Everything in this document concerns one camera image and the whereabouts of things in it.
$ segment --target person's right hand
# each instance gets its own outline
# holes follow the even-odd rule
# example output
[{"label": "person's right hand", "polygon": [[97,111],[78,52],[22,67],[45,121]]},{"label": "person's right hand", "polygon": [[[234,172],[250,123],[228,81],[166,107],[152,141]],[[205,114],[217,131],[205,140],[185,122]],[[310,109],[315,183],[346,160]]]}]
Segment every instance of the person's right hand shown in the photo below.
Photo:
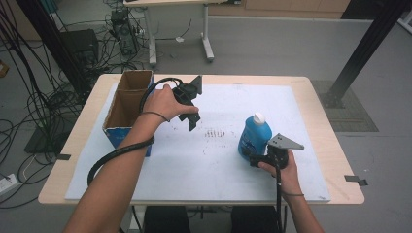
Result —
[{"label": "person's right hand", "polygon": [[[300,189],[299,178],[297,176],[297,166],[296,162],[294,161],[294,155],[291,150],[288,150],[288,166],[281,170],[281,178],[282,178],[282,196],[283,198],[289,202],[288,194],[295,195],[295,194],[302,194],[302,190]],[[276,169],[267,163],[260,162],[258,167],[269,172],[273,177],[276,177]]]}]

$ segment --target electrical outlet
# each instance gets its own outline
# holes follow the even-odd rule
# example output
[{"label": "electrical outlet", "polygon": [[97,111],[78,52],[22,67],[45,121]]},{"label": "electrical outlet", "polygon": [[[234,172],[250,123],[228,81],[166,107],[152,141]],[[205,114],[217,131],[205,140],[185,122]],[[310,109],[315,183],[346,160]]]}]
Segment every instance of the electrical outlet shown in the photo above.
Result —
[{"label": "electrical outlet", "polygon": [[3,178],[0,181],[0,196],[5,194],[6,192],[12,190],[13,188],[17,187],[20,183],[16,180],[15,174],[11,174],[8,176],[8,180]]}]

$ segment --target gray floor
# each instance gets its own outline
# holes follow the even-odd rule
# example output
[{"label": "gray floor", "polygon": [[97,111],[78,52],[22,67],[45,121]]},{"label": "gray floor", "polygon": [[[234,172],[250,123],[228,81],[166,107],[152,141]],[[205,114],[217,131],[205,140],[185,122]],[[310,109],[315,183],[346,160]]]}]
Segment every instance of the gray floor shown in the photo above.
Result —
[{"label": "gray floor", "polygon": [[[369,25],[370,21],[356,20],[211,17],[214,62],[204,58],[199,40],[181,44],[159,41],[154,70],[166,74],[305,76],[333,81]],[[194,22],[188,36],[194,38],[196,28],[200,24]],[[352,84],[379,132],[337,133],[354,173],[367,179],[369,185],[361,188],[365,196],[362,205],[313,206],[327,232],[412,231],[412,183],[408,182],[412,164],[411,46],[412,35],[396,25]],[[27,96],[10,57],[5,52],[0,55],[11,65],[8,76],[0,79],[0,118],[18,123],[27,115]],[[37,78],[39,83],[44,82],[41,74]],[[19,130],[10,155],[0,167],[2,173],[17,172],[28,156],[22,149],[33,129],[33,124],[26,124]],[[35,197],[42,185],[23,188],[0,208]],[[59,232],[72,210],[37,201],[0,210],[0,232]],[[230,228],[228,214],[222,211],[206,214],[203,220],[195,216],[190,225],[193,233],[229,232]],[[288,232],[294,231],[290,221]]]}]

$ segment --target blue spray bottle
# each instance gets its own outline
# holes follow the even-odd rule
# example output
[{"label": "blue spray bottle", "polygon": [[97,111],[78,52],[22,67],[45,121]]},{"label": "blue spray bottle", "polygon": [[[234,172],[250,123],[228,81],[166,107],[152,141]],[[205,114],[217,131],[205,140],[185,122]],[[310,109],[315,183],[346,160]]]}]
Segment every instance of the blue spray bottle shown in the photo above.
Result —
[{"label": "blue spray bottle", "polygon": [[246,119],[245,129],[239,140],[239,153],[249,160],[249,155],[264,155],[267,141],[272,138],[272,130],[264,115],[255,113]]}]

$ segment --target table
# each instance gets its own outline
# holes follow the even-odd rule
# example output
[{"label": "table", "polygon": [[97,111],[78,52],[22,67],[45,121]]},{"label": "table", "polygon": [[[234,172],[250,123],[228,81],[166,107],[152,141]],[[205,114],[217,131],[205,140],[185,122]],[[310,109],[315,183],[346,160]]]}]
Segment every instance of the table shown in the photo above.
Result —
[{"label": "table", "polygon": [[186,4],[203,4],[203,32],[201,38],[203,47],[206,51],[207,59],[212,62],[215,56],[213,55],[212,47],[209,42],[208,35],[208,15],[209,15],[209,3],[222,3],[226,0],[136,0],[131,2],[124,1],[123,4],[128,8],[142,8],[144,11],[146,30],[149,37],[149,62],[152,67],[157,64],[156,49],[155,49],[155,36],[152,33],[151,25],[151,13],[149,7],[152,6],[167,6],[167,5],[186,5]]},{"label": "table", "polygon": [[[104,105],[108,93],[120,74],[102,75],[85,104],[61,153],[70,154],[69,160],[57,160],[48,180],[40,193],[43,204],[76,204],[66,200],[65,193],[73,177],[79,155],[90,135],[91,128]],[[190,82],[196,75],[172,75]],[[160,80],[171,75],[154,75]],[[353,175],[352,169],[333,132],[322,105],[310,81],[304,77],[277,76],[217,76],[204,75],[203,83],[218,84],[260,84],[287,85],[292,88],[302,118],[305,122],[313,149],[324,174],[330,194],[330,201],[323,204],[361,204],[364,201],[361,188],[357,183],[348,183],[344,175]]]}]

